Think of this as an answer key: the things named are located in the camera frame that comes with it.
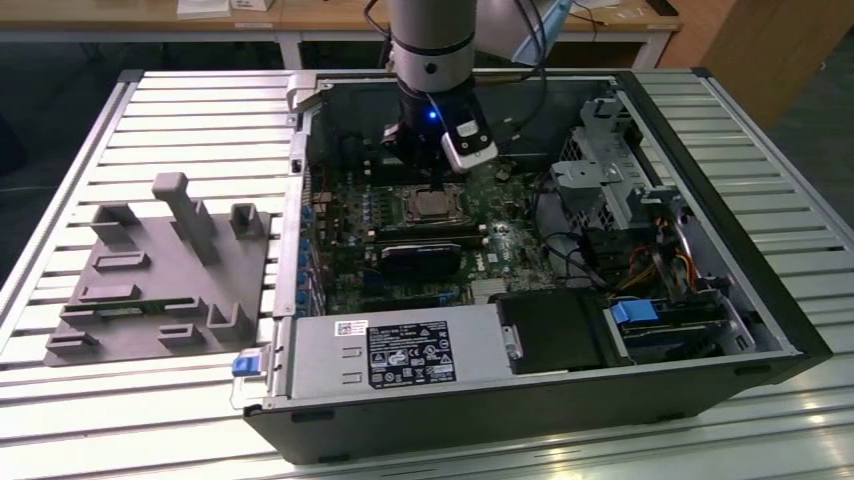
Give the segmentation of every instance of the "wooden desk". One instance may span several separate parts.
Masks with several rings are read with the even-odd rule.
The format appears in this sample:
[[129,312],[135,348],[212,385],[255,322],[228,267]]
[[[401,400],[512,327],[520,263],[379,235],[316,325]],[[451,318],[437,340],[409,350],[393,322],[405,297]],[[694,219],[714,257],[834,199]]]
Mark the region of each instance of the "wooden desk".
[[[276,0],[267,12],[232,10],[229,17],[179,20],[177,0],[0,0],[0,41],[6,42],[277,42],[284,65],[303,68],[304,41],[380,41],[361,16],[367,0]],[[380,1],[375,17],[387,23]],[[644,0],[592,11],[596,27],[570,17],[559,42],[640,45],[634,66],[652,68],[676,17],[660,17]]]
[[272,42],[283,6],[180,20],[177,0],[0,0],[0,41]]
[[[279,20],[279,45],[287,68],[303,68],[299,44],[308,42],[381,41],[381,36],[364,21],[367,0],[285,0]],[[590,21],[568,17],[558,42],[630,42],[640,44],[634,68],[654,68],[667,40],[679,30],[679,17],[662,17],[644,0],[623,0],[614,8],[591,11],[592,18],[604,22],[595,33]],[[380,1],[371,12],[380,25],[388,26],[388,14]]]
[[670,0],[684,20],[659,66],[708,68],[770,127],[854,25],[854,1]]

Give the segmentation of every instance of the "metal bracket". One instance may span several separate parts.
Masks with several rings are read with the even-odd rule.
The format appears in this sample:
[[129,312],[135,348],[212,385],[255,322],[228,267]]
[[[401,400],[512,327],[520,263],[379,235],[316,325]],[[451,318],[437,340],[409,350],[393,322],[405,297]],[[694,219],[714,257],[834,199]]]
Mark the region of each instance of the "metal bracket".
[[320,103],[320,92],[331,88],[329,84],[317,85],[317,75],[300,72],[291,76],[285,100],[292,113],[303,113]]

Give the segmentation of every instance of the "warning label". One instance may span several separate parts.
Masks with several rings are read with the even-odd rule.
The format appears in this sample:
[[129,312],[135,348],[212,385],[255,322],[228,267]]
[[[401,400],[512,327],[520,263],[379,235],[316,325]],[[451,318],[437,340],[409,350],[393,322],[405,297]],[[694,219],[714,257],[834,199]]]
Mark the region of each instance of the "warning label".
[[369,327],[367,340],[371,387],[456,381],[447,322]]

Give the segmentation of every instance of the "aluminum extrusion table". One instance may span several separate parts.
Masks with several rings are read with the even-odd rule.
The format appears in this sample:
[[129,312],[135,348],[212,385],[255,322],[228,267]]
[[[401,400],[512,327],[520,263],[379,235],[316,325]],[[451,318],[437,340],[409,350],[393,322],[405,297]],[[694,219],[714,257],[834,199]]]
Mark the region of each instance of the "aluminum extrusion table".
[[[153,202],[149,181],[176,170],[211,213],[251,201],[275,214],[300,194],[289,171],[300,134],[284,100],[293,73],[148,72],[117,84],[0,292],[1,478],[851,473],[854,236],[714,79],[684,70],[638,76],[835,352],[788,382],[752,389],[684,420],[296,468],[232,408],[233,355],[43,367],[48,333],[95,243],[87,223],[99,203],[127,201],[137,216],[168,214]],[[281,225],[279,216],[259,342],[272,334]]]

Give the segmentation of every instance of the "blue connector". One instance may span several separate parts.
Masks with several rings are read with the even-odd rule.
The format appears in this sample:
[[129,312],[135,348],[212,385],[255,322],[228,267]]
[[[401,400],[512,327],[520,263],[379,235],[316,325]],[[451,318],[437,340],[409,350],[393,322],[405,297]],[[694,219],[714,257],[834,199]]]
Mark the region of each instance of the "blue connector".
[[622,300],[611,307],[616,323],[651,322],[658,320],[658,312],[650,300]]
[[235,377],[251,377],[261,374],[261,355],[240,356],[231,362],[231,375]]

